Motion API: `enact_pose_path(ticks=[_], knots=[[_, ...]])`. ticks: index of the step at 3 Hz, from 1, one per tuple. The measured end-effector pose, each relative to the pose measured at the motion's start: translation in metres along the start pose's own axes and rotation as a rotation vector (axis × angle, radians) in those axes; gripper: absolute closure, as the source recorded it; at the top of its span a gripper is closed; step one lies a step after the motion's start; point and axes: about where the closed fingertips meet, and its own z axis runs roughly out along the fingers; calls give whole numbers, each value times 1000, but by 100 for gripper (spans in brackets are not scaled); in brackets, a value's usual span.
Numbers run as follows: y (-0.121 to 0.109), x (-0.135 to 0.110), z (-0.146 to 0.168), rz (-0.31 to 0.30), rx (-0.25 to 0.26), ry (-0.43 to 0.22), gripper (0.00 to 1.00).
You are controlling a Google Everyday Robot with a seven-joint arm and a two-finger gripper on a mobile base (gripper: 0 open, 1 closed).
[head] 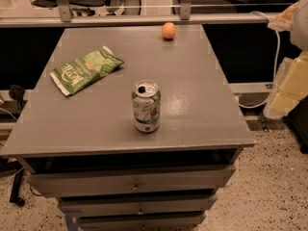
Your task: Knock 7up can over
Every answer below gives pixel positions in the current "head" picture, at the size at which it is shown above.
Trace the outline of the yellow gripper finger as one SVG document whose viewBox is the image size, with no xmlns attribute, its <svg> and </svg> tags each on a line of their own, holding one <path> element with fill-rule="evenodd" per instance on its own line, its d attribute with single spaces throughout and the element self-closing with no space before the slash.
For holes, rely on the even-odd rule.
<svg viewBox="0 0 308 231">
<path fill-rule="evenodd" d="M 308 56 L 285 58 L 276 74 L 263 114 L 266 118 L 286 116 L 308 95 Z"/>
<path fill-rule="evenodd" d="M 291 31 L 291 25 L 297 5 L 298 3 L 292 4 L 274 19 L 271 19 L 268 27 L 278 32 Z"/>
</svg>

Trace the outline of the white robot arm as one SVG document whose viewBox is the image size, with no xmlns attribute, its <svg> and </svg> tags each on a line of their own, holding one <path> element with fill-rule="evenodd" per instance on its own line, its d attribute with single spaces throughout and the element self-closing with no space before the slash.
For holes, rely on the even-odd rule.
<svg viewBox="0 0 308 231">
<path fill-rule="evenodd" d="M 291 44 L 301 50 L 296 58 L 283 59 L 263 110 L 266 118 L 279 119 L 308 95 L 308 0 L 291 5 L 268 27 L 278 32 L 289 31 Z"/>
</svg>

